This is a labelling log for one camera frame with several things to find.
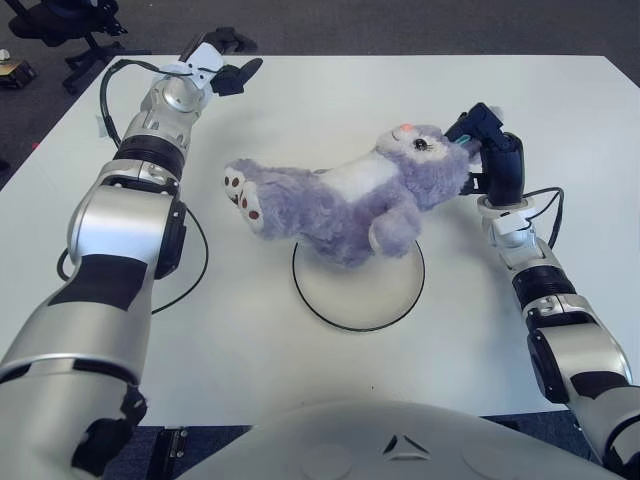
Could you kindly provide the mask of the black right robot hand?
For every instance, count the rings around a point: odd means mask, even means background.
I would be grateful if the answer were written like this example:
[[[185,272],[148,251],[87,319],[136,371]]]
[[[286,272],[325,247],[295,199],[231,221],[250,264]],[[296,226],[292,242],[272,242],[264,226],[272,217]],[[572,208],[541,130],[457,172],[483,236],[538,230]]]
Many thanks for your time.
[[[503,122],[489,106],[479,102],[460,114],[445,136],[460,146],[479,146],[481,172],[472,173],[461,195],[486,195],[493,207],[509,207],[523,199],[525,167],[523,144],[502,130]]]

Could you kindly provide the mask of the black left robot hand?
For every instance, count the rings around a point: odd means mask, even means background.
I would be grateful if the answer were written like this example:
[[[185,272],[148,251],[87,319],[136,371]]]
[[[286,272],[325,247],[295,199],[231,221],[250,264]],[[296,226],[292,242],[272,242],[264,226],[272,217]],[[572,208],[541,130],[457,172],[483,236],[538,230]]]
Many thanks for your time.
[[[244,85],[262,66],[261,58],[249,60],[241,67],[226,64],[227,54],[256,53],[257,43],[233,27],[218,27],[196,35],[182,51],[179,61],[186,65],[198,88],[209,87],[213,94],[230,96],[244,92]]]

